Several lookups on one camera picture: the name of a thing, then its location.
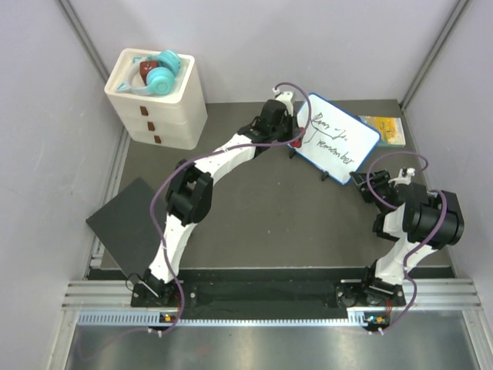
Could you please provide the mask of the red whiteboard eraser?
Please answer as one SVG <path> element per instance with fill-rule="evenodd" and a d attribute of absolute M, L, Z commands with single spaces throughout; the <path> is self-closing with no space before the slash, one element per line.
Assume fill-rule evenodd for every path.
<path fill-rule="evenodd" d="M 293 147 L 295 149 L 301 148 L 302 143 L 303 143 L 303 137 L 305 135 L 305 128 L 300 127 L 299 128 L 299 133 L 293 138 L 292 141 L 290 141 L 289 146 Z"/>

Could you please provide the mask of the blue framed whiteboard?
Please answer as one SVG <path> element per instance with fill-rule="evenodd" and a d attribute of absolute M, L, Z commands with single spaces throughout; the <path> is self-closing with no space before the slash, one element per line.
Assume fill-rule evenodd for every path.
<path fill-rule="evenodd" d="M 381 135 L 322 96 L 312 92 L 308 97 L 311 106 L 304 103 L 297 112 L 298 125 L 306 130 L 302 146 L 290 148 L 345 185 L 350 172 L 359 169 Z"/>

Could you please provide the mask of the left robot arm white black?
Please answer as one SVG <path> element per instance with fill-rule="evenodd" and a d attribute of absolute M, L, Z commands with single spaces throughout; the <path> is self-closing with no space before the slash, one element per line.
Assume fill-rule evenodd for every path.
<path fill-rule="evenodd" d="M 213 153 L 177 164 L 165 182 L 165 220 L 159 223 L 154 210 L 150 211 L 161 237 L 156 256 L 143 276 L 152 301 L 163 306 L 174 299 L 172 282 L 193 229 L 210 212 L 214 185 L 269 148 L 292 143 L 300 133 L 293 93 L 279 92 L 274 99 L 267 100 L 259 116 Z"/>

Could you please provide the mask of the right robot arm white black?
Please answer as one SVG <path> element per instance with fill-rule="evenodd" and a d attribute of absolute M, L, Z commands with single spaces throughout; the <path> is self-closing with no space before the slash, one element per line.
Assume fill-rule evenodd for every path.
<path fill-rule="evenodd" d="M 393 298 L 406 272 L 443 247 L 455 245 L 464 233 L 457 194 L 446 190 L 432 193 L 412 181 L 415 173 L 412 167 L 400 169 L 395 178 L 386 170 L 350 173 L 364 202 L 380 210 L 372 231 L 394 242 L 391 250 L 365 273 L 359 293 L 367 304 Z"/>

